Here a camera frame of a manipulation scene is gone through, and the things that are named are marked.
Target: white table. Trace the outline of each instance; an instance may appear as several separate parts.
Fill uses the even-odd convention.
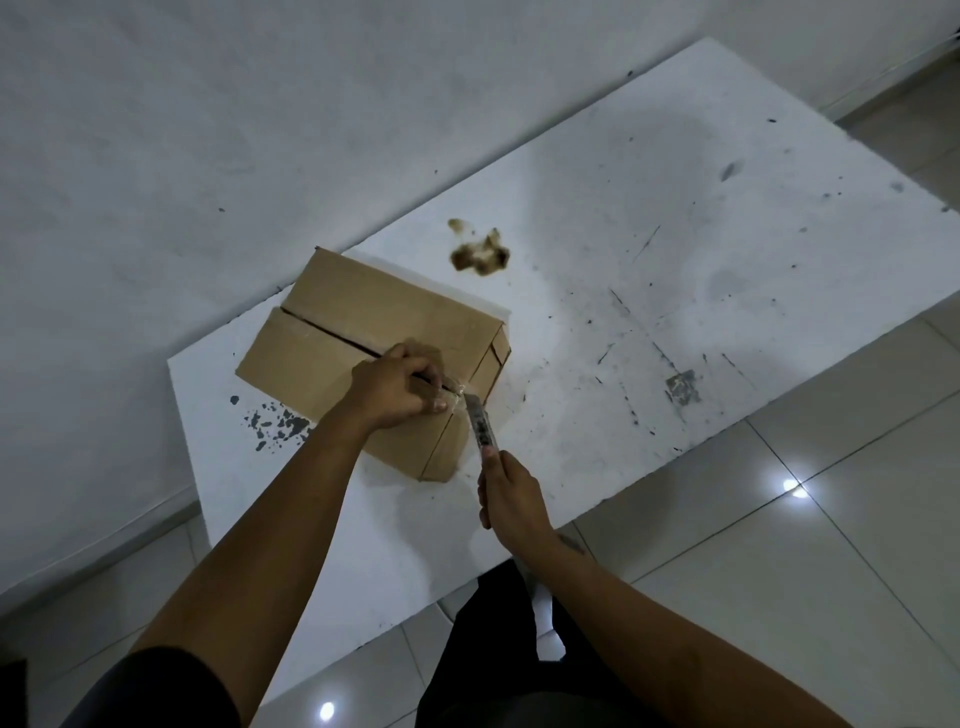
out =
[[[704,40],[347,255],[509,312],[489,410],[560,525],[960,288],[943,207]],[[508,269],[456,273],[451,217],[498,227]],[[233,374],[285,294],[170,360],[213,543],[300,441],[272,439],[276,403]],[[266,699],[505,558],[478,525],[478,471],[472,447],[446,484],[361,456]]]

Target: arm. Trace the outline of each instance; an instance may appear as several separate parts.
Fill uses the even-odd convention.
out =
[[[480,521],[560,600],[623,683],[678,726],[846,726],[782,675],[564,546],[540,484],[485,449]]]
[[[360,450],[371,432],[443,400],[409,389],[440,372],[403,345],[353,370],[347,395],[324,415],[274,482],[174,593],[132,652],[158,645],[200,658],[223,683],[241,722],[253,719],[313,592]]]

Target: brown stain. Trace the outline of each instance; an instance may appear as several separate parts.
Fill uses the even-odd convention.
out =
[[[464,221],[451,218],[447,225],[456,233],[464,229]],[[458,271],[472,268],[478,276],[489,276],[502,271],[510,261],[510,250],[502,245],[500,231],[493,228],[487,236],[477,243],[464,243],[450,254],[450,262]]]

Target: stain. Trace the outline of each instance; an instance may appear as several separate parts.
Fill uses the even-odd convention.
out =
[[[643,244],[643,247],[640,248],[640,253],[643,253],[643,251],[645,251],[647,248],[650,247],[650,243],[654,241],[654,237],[656,237],[657,231],[659,231],[661,227],[662,225],[657,225],[654,228],[654,231],[650,233],[650,237],[647,238],[647,242],[645,242]],[[637,253],[636,255],[634,255],[634,263],[636,263],[636,259],[640,257],[640,253]]]
[[[744,161],[743,159],[738,159],[737,161],[732,161],[726,167],[724,167],[723,172],[720,173],[720,182],[726,182],[731,177],[736,177],[743,171]]]
[[[632,314],[630,313],[630,309],[627,308],[625,303],[623,303],[623,299],[616,295],[616,291],[614,291],[612,288],[608,288],[607,290],[610,291],[611,295],[613,296],[613,307],[616,308],[617,313],[619,313],[621,316],[631,316]]]
[[[692,369],[666,380],[667,391],[681,407],[686,407],[692,401],[700,401],[700,393],[697,391],[696,384],[697,375]]]
[[[450,229],[455,219],[447,222]],[[500,231],[493,228],[487,237],[479,243],[464,243],[450,254],[450,262],[458,271],[472,268],[478,276],[489,276],[507,267],[510,261],[510,250],[501,244]]]
[[[603,356],[601,356],[599,359],[597,359],[597,364],[599,364],[600,362],[602,362],[604,359],[607,358],[607,354],[610,353],[610,350],[613,348],[613,344],[610,344],[609,346],[607,346],[607,350],[606,350],[605,352],[603,352]]]

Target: floor tile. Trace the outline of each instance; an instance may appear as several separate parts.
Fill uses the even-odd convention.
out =
[[[423,683],[429,685],[440,663],[440,657],[444,654],[444,647],[453,630],[453,624],[438,604],[431,604],[407,619],[401,626],[414,653],[414,660],[417,662]]]
[[[210,552],[210,539],[206,535],[204,516],[194,516],[186,522],[186,533],[190,537],[190,550],[193,551],[194,561],[199,564]]]
[[[254,728],[316,728],[324,703],[329,726],[384,728],[417,709],[423,683],[399,627],[262,706]]]
[[[31,728],[56,728],[97,680],[120,662],[140,636],[138,630],[29,694]]]
[[[924,320],[960,350],[960,293],[955,293],[930,308]]]
[[[149,622],[193,569],[186,526],[0,628],[39,687]]]
[[[960,673],[810,498],[777,499],[635,586],[853,725],[960,716]]]
[[[960,209],[960,146],[910,176],[949,207]]]
[[[414,728],[417,724],[417,711],[414,711],[408,716],[402,717],[396,723],[391,723],[388,728]]]
[[[849,132],[905,174],[960,145],[960,64],[857,121]]]
[[[960,666],[960,395],[806,483]]]
[[[958,389],[960,352],[914,319],[748,419],[803,482]]]
[[[738,423],[576,520],[597,561],[626,581],[783,493],[790,473]]]

